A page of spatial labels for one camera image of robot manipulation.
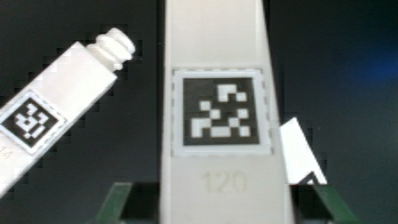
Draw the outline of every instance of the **printed number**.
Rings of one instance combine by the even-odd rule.
[[[205,172],[202,179],[209,193],[244,192],[246,190],[246,177],[241,171]]]
[[[0,158],[8,159],[12,152],[6,151],[6,147],[0,147]]]

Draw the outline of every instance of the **white surface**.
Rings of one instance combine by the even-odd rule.
[[[159,222],[292,223],[260,0],[168,0],[164,13]],[[173,71],[246,68],[264,79],[271,154],[173,157]]]
[[[319,184],[326,184],[296,118],[282,125],[280,135],[289,184],[298,184],[310,172],[314,172]]]
[[[122,36],[116,30],[111,35]],[[51,108],[51,115],[61,120],[33,148],[26,148],[21,141],[0,130],[0,195],[45,153],[113,81],[115,75],[106,65],[76,42],[0,109],[1,118],[17,107],[21,99],[33,96],[44,102],[44,107]]]

